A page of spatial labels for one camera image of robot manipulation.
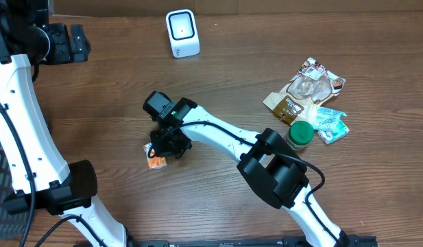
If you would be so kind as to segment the orange Kleenex tissue pack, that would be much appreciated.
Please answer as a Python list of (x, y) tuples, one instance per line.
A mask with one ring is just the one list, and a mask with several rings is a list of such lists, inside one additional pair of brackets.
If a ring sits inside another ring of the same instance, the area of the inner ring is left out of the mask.
[(147, 165), (149, 169), (161, 169), (163, 167), (167, 166), (167, 161), (165, 157), (158, 157), (155, 155), (154, 150), (150, 150), (150, 147), (152, 146), (151, 143), (147, 143), (143, 146), (146, 159), (147, 159)]

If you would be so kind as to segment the green lid jar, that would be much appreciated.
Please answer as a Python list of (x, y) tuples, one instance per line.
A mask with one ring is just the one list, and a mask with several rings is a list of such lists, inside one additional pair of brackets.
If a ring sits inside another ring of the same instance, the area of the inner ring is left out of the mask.
[(315, 135), (312, 125), (306, 121), (296, 121), (286, 133), (285, 140), (293, 150), (304, 149)]

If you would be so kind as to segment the brown Pantree snack pouch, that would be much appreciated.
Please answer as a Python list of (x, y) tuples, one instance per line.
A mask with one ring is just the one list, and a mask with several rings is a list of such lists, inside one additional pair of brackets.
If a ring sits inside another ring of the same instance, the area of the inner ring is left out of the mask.
[(297, 121), (312, 124), (320, 106), (338, 96), (345, 84), (345, 78), (307, 58), (289, 83), (279, 92), (270, 93), (263, 103), (289, 125)]

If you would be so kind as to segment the teal wet wipes pack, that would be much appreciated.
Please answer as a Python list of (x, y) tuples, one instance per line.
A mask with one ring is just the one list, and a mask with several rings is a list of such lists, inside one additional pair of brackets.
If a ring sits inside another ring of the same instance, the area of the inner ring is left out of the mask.
[(315, 130), (335, 132), (338, 129), (341, 117), (346, 116), (347, 114), (342, 111), (320, 106), (317, 110), (315, 121), (312, 123), (312, 127)]

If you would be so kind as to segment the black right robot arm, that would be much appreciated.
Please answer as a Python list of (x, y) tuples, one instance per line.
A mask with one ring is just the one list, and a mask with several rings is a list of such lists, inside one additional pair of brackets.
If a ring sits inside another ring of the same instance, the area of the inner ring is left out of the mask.
[(250, 189), (269, 206), (285, 209), (302, 229), (311, 246), (347, 246), (349, 237), (324, 213), (314, 197), (323, 186), (312, 187), (308, 169), (320, 170), (303, 161), (275, 130), (262, 133), (244, 130), (222, 121), (196, 102), (181, 98), (173, 102), (153, 91), (143, 110), (158, 124), (150, 133), (148, 158), (180, 158), (194, 141), (229, 156)]

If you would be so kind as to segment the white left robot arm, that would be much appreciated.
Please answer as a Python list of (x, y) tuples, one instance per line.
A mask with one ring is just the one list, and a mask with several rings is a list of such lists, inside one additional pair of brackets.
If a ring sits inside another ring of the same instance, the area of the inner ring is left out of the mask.
[(6, 211), (44, 209), (72, 223), (93, 246), (127, 246), (126, 227), (97, 195), (90, 161), (68, 163), (58, 151), (34, 90), (40, 65), (88, 60), (90, 42), (79, 24), (50, 23), (49, 1), (0, 1), (0, 143), (10, 166)]

